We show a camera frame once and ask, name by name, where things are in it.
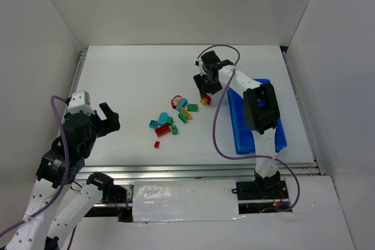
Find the small red lego brick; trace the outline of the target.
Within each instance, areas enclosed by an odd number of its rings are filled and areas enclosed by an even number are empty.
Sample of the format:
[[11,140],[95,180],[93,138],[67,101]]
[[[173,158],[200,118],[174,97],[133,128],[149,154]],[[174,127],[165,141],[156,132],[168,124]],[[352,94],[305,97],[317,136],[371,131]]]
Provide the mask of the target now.
[[210,105],[212,102],[212,98],[209,95],[206,95],[205,99],[206,99],[207,105]]

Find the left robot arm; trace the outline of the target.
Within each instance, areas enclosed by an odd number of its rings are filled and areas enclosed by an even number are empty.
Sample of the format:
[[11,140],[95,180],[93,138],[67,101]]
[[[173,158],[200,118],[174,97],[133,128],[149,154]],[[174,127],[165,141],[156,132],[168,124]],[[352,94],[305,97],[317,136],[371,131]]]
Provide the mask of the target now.
[[22,220],[1,232],[15,232],[5,249],[60,249],[87,212],[114,194],[113,178],[94,172],[73,201],[61,206],[97,138],[120,128],[119,115],[105,102],[99,107],[104,120],[96,112],[85,114],[83,110],[68,112],[64,121],[55,116],[60,135],[41,159]]

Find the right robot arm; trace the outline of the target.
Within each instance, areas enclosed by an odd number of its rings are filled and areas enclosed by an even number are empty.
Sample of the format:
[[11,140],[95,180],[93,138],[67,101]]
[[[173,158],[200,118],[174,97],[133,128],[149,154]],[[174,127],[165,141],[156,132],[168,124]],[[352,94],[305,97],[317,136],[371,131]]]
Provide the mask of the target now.
[[220,60],[209,49],[198,55],[195,65],[199,74],[193,80],[202,99],[229,88],[242,98],[244,121],[255,146],[255,190],[260,194],[270,192],[280,182],[275,150],[280,111],[273,85],[250,78],[236,68],[236,63]]

